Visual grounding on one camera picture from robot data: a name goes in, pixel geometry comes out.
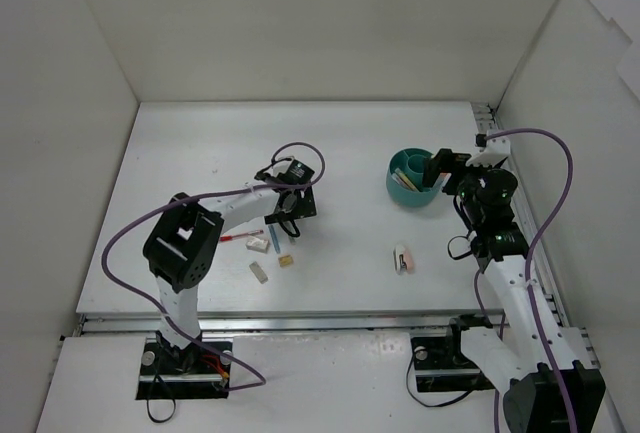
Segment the orange slim highlighter pen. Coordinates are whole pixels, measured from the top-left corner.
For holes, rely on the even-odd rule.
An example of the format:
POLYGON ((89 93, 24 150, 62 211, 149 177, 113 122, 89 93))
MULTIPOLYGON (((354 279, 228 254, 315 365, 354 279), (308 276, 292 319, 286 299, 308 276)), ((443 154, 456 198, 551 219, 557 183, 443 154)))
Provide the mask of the orange slim highlighter pen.
POLYGON ((402 185, 404 188, 409 188, 408 184, 404 181, 404 179, 397 173, 397 172, 393 172, 392 173, 392 177, 394 178, 394 180, 402 185))

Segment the blue slim highlighter pen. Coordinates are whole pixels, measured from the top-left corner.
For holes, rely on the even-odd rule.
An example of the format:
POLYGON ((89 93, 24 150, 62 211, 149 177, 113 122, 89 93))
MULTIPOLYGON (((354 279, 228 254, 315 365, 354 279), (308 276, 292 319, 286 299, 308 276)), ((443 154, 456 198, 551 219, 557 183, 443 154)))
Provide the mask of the blue slim highlighter pen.
POLYGON ((269 230, 269 234, 271 236, 271 241, 273 243, 273 248, 276 252, 277 255, 281 254, 281 247, 280 247, 280 243, 279 243, 279 239, 275 230, 275 227, 273 224, 269 224, 268 225, 268 230, 269 230))

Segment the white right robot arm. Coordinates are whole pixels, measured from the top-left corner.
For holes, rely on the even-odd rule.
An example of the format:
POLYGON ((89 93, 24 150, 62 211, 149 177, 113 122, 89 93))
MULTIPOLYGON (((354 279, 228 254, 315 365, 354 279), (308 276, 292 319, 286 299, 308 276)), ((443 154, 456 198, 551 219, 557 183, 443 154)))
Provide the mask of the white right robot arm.
POLYGON ((425 161, 422 183, 431 187, 443 175, 449 177, 443 191, 454 199, 471 235, 471 254, 500 300, 516 344, 510 348, 489 321, 460 316, 442 341, 445 358, 480 369, 502 397, 510 431, 591 431, 605 382, 571 348, 531 271, 533 248, 511 206, 516 177, 500 161, 482 165, 450 149, 425 161))

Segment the yellow slim highlighter pen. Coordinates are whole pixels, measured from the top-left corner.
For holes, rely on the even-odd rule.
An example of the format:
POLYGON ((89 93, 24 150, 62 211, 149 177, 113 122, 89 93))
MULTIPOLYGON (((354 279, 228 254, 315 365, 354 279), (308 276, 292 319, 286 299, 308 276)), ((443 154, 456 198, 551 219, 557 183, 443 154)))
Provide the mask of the yellow slim highlighter pen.
POLYGON ((419 192, 419 189, 415 186, 415 184, 411 181, 411 179, 401 169, 396 168, 395 172, 397 172, 404 179, 404 181, 408 184, 410 190, 419 192))

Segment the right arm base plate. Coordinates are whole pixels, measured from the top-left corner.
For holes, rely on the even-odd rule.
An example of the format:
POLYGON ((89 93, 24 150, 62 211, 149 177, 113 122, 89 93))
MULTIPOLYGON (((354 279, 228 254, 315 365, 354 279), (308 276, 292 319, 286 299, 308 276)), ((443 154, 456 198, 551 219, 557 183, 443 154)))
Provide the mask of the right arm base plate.
POLYGON ((419 393, 466 393, 493 390, 493 384, 470 360, 456 356, 445 336, 411 338, 410 384, 419 393))

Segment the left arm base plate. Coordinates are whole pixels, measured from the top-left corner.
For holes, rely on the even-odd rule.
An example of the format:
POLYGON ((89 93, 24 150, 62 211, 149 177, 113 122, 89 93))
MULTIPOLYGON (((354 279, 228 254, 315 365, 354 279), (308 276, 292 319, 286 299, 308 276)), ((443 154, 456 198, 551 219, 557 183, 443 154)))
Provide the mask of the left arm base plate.
POLYGON ((198 350, 181 365, 155 340, 145 343, 139 367, 136 400, 204 400, 229 396, 230 361, 198 350))

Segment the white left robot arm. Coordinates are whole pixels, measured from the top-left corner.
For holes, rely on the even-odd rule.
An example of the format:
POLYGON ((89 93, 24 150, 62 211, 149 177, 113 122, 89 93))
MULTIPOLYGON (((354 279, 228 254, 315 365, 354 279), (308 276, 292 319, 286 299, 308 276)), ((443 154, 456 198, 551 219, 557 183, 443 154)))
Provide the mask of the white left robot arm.
POLYGON ((166 310, 157 339, 164 361, 175 371, 191 371, 199 362, 198 285, 213 263, 220 238, 228 230, 262 218, 290 237, 300 236, 296 222, 317 214, 311 180, 314 170, 292 157, 273 162, 248 185, 248 191, 212 205, 182 203, 164 212, 143 247, 166 310))

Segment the red gel pen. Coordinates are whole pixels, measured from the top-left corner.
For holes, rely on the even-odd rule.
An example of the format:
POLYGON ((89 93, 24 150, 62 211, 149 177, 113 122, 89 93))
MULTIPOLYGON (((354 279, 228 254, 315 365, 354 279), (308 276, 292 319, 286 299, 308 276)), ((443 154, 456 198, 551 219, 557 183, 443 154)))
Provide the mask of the red gel pen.
POLYGON ((224 242, 235 241, 235 240, 244 239, 244 238, 248 238, 248 237, 255 237, 255 236, 261 235, 263 233, 264 233, 263 229, 258 229, 258 230, 243 232, 243 233, 237 233, 237 234, 231 234, 231 235, 222 235, 219 238, 219 242, 220 243, 224 243, 224 242))

